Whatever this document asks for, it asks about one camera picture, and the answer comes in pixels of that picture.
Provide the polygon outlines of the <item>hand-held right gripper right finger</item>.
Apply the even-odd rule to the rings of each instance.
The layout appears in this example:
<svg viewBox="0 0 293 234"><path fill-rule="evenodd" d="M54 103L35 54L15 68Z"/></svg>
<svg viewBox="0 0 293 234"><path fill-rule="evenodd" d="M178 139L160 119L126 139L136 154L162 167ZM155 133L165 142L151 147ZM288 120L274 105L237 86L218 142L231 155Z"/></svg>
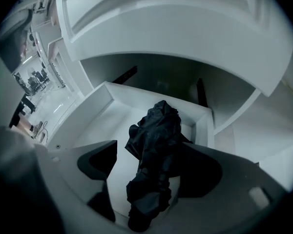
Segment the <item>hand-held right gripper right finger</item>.
<svg viewBox="0 0 293 234"><path fill-rule="evenodd" d="M179 198L153 234L249 233L287 195L245 158L190 143L182 143L178 155Z"/></svg>

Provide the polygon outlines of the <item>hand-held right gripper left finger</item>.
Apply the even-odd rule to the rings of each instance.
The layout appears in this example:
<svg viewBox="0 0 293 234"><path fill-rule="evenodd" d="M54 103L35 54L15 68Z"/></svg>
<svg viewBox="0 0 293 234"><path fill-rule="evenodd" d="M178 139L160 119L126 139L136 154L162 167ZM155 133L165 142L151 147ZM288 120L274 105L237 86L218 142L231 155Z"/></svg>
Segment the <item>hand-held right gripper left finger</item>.
<svg viewBox="0 0 293 234"><path fill-rule="evenodd" d="M55 151L38 144L36 156L65 233L128 233L126 218L113 211L107 188L117 141Z"/></svg>

